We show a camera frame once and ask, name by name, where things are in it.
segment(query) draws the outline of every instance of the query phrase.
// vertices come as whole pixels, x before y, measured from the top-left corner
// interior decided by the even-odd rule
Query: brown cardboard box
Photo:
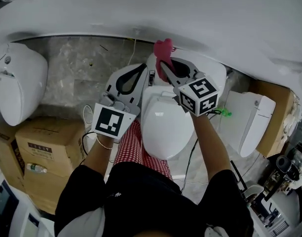
[[[81,139],[81,120],[38,118],[16,133],[24,162],[47,168],[48,172],[69,177],[85,158]]]
[[[50,172],[38,174],[26,171],[24,185],[34,204],[39,209],[54,215],[60,194],[68,179],[68,177],[57,176]]]
[[[25,164],[18,150],[15,133],[25,123],[10,126],[5,121],[0,123],[0,169],[8,183],[25,192]]]
[[[260,80],[253,81],[249,91],[276,102],[268,127],[256,149],[265,157],[279,154],[284,146],[281,141],[284,132],[283,122],[292,110],[295,94],[291,89]]]

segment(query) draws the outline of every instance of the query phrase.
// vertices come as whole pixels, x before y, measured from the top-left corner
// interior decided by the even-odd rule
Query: red checkered pants
[[[135,120],[119,142],[114,165],[122,161],[133,161],[149,167],[167,178],[172,179],[166,160],[151,157],[142,144],[140,123]]]

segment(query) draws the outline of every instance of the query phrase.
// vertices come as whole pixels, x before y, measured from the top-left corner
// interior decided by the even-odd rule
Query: pink cloth
[[[157,73],[159,74],[159,77],[163,80],[167,82],[167,78],[165,73],[163,72],[163,70],[161,69],[160,66],[160,61],[164,61],[166,62],[170,69],[175,72],[173,63],[171,61],[171,53],[173,51],[173,43],[171,39],[165,39],[165,41],[161,41],[158,40],[155,44],[154,44],[154,48],[153,48],[153,52],[156,56],[156,70]]]

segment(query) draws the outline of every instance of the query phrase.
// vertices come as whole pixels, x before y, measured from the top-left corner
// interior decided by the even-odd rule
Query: white toilet
[[[220,90],[226,83],[226,68],[207,57],[177,49],[171,57],[191,61],[200,71],[208,74]],[[178,154],[194,132],[190,114],[185,113],[172,97],[173,86],[162,81],[155,68],[156,57],[147,60],[148,71],[155,71],[153,86],[148,86],[142,96],[141,132],[146,151],[158,159],[169,159]]]
[[[43,98],[48,63],[23,44],[0,45],[0,111],[10,125],[27,119]]]
[[[222,137],[239,155],[249,156],[263,137],[275,105],[266,96],[230,91],[225,107],[232,115],[221,118]]]

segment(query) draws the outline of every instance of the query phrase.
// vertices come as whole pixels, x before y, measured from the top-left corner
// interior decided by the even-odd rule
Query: white cable
[[[128,62],[128,66],[130,65],[131,59],[132,59],[133,55],[135,54],[135,50],[136,50],[136,42],[137,42],[137,39],[135,39],[135,43],[133,44],[133,53],[132,53],[132,55],[131,55],[131,57],[130,57],[130,60],[129,60],[129,62]]]
[[[85,124],[92,124],[92,121],[91,121],[91,123],[88,123],[85,120],[84,111],[85,111],[86,107],[90,110],[90,114],[92,114],[92,119],[93,119],[93,110],[92,110],[92,108],[89,105],[85,105],[84,108],[83,108],[83,120],[84,120]]]

